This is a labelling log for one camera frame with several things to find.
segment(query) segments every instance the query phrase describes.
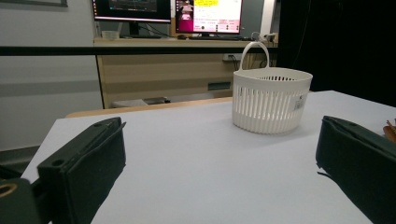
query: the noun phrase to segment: white plastic basket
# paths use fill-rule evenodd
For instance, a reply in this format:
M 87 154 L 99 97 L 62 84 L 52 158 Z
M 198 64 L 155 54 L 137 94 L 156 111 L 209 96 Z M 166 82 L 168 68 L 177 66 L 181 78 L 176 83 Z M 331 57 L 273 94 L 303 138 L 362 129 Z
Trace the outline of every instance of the white plastic basket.
M 248 50 L 259 45 L 267 65 L 243 70 Z M 306 72 L 269 67 L 264 44 L 251 42 L 243 53 L 239 70 L 233 73 L 233 124 L 253 133 L 285 133 L 296 128 L 304 111 L 312 75 Z

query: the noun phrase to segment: basket handle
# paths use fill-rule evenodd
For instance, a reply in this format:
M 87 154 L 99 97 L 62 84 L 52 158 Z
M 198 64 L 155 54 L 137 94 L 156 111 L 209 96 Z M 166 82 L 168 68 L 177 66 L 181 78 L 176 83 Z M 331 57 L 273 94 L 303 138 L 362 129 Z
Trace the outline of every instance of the basket handle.
M 270 54 L 268 53 L 267 47 L 265 47 L 265 45 L 264 45 L 262 42 L 250 42 L 250 43 L 248 43 L 247 46 L 244 48 L 244 52 L 242 52 L 241 63 L 239 64 L 239 70 L 238 70 L 238 71 L 243 70 L 243 69 L 242 69 L 242 62 L 243 62 L 244 59 L 245 59 L 245 55 L 248 53 L 248 50 L 249 50 L 251 47 L 255 46 L 255 45 L 259 45 L 259 46 L 262 47 L 262 49 L 265 51 L 265 55 L 267 56 L 267 65 L 265 65 L 265 67 L 269 67 L 269 64 L 270 64 L 270 56 L 269 56 L 269 55 L 270 55 Z

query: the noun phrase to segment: dark background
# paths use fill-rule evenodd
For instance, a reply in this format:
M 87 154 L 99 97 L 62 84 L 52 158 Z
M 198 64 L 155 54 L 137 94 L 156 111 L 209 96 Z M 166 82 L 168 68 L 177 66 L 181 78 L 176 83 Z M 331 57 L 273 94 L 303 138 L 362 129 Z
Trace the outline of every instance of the dark background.
M 375 0 L 280 3 L 276 66 L 312 74 L 311 91 L 396 106 L 395 8 Z

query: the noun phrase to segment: white wall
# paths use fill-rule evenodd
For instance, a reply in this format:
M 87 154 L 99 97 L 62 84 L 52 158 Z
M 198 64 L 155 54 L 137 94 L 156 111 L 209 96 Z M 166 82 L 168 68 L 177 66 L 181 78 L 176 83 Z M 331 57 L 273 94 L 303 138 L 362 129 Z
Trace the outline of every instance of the white wall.
M 91 47 L 89 0 L 0 3 L 0 46 Z M 0 56 L 0 151 L 39 146 L 56 119 L 102 108 L 94 56 Z
M 262 28 L 260 33 L 262 35 L 271 34 L 271 25 L 274 17 L 276 0 L 265 0 L 262 6 Z

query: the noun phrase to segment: computer monitor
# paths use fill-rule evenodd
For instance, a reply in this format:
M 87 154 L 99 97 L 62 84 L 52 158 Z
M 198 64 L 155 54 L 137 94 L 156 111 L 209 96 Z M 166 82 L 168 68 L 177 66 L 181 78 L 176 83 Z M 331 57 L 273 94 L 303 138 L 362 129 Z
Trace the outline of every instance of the computer monitor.
M 173 0 L 176 33 L 239 35 L 242 0 Z
M 129 22 L 131 35 L 138 23 L 171 23 L 171 0 L 91 0 L 95 21 Z

